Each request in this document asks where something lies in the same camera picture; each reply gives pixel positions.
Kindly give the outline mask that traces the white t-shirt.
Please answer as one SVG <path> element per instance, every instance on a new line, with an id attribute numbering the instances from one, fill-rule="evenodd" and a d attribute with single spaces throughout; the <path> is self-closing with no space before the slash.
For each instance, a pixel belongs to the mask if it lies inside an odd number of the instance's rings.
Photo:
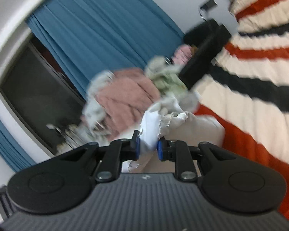
<path id="1" fill-rule="evenodd" d="M 141 124 L 139 134 L 139 159 L 128 160 L 122 165 L 123 173 L 142 173 L 150 169 L 158 161 L 157 146 L 161 138 L 167 140 L 184 140 L 182 127 L 188 118 L 187 112 L 172 112 L 166 109 L 154 112 L 146 111 Z"/>

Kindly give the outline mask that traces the grey white clothes pile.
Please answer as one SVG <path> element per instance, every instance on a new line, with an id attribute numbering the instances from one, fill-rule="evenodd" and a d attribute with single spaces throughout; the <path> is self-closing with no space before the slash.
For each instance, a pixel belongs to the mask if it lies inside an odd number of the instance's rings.
<path id="1" fill-rule="evenodd" d="M 107 137 L 110 131 L 103 124 L 106 117 L 106 110 L 98 103 L 97 94 L 110 85 L 114 74 L 109 70 L 104 70 L 93 77 L 86 91 L 86 104 L 82 110 L 82 122 L 86 125 L 92 141 L 100 146 L 108 143 Z"/>

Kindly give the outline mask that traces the light green clothes pile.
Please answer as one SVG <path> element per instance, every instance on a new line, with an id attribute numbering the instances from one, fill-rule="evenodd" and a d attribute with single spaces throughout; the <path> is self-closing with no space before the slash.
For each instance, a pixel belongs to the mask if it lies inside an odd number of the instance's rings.
<path id="1" fill-rule="evenodd" d="M 161 96 L 178 96 L 187 91 L 186 85 L 178 77 L 181 69 L 179 65 L 170 64 L 164 56 L 154 56 L 147 63 L 144 73 L 159 90 Z"/>

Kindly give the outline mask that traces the pink fluffy blanket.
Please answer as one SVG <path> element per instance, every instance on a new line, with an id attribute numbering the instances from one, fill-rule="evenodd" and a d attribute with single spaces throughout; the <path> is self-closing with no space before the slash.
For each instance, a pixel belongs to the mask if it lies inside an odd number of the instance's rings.
<path id="1" fill-rule="evenodd" d="M 160 98 L 153 82 L 139 68 L 112 72 L 114 78 L 97 94 L 97 101 L 106 110 L 103 124 L 110 131 L 108 141 L 114 140 L 142 119 L 151 104 Z"/>

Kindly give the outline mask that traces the silver tripod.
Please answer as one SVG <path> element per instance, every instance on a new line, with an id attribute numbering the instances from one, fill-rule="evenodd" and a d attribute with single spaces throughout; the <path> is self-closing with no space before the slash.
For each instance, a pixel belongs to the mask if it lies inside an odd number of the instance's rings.
<path id="1" fill-rule="evenodd" d="M 54 130 L 57 133 L 57 135 L 63 137 L 64 144 L 72 149 L 75 149 L 79 146 L 86 144 L 84 139 L 80 137 L 76 132 L 77 130 L 76 125 L 69 125 L 64 130 L 61 130 L 59 127 L 53 124 L 47 124 L 46 127 L 50 130 Z"/>

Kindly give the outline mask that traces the striped red black cream blanket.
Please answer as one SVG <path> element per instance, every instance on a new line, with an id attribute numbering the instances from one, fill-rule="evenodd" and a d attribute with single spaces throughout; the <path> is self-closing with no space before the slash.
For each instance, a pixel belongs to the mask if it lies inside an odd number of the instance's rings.
<path id="1" fill-rule="evenodd" d="M 283 175 L 289 220 L 289 0 L 234 0 L 238 33 L 198 82 L 198 115 L 224 127 L 223 147 Z"/>

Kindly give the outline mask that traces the small pink garment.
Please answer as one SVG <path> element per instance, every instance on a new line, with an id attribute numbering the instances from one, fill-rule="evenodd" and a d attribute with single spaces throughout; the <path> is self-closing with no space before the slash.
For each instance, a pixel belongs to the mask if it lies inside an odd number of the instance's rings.
<path id="1" fill-rule="evenodd" d="M 175 50 L 172 56 L 172 63 L 175 65 L 186 65 L 192 56 L 192 46 L 183 44 Z"/>

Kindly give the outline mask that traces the dark window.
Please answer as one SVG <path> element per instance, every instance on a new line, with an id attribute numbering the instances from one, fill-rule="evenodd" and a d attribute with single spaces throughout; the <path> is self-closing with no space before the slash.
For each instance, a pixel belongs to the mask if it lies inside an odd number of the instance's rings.
<path id="1" fill-rule="evenodd" d="M 64 130 L 78 125 L 85 104 L 49 50 L 31 37 L 0 80 L 0 92 L 17 118 L 53 155 L 63 137 L 46 127 Z"/>

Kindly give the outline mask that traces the left blue curtain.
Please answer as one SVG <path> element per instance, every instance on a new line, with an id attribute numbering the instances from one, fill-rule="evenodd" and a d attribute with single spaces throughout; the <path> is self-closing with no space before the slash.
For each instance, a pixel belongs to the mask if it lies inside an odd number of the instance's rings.
<path id="1" fill-rule="evenodd" d="M 36 162 L 25 152 L 0 120 L 0 156 L 14 171 L 31 167 Z"/>

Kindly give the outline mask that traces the blue curtain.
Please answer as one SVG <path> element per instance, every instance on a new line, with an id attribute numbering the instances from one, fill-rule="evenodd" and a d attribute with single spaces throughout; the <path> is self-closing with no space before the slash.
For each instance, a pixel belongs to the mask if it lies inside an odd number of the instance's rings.
<path id="1" fill-rule="evenodd" d="M 26 22 L 82 95 L 99 72 L 143 69 L 183 38 L 153 0 L 46 0 Z"/>
<path id="2" fill-rule="evenodd" d="M 31 167 L 36 162 L 25 152 L 0 120 L 0 156 L 14 171 Z"/>

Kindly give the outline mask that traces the right blue curtain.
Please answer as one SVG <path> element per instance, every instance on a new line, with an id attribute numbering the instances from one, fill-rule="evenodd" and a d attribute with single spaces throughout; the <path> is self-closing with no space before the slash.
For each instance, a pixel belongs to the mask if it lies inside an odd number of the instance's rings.
<path id="1" fill-rule="evenodd" d="M 153 0 L 46 0 L 26 22 L 82 95 L 99 72 L 143 69 L 183 38 Z"/>

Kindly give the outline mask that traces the black wall socket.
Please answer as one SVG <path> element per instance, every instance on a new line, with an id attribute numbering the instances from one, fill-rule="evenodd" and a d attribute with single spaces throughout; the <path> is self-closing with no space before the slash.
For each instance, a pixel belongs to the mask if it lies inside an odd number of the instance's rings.
<path id="1" fill-rule="evenodd" d="M 207 0 L 199 8 L 204 12 L 209 12 L 209 10 L 215 8 L 217 3 L 214 0 Z"/>

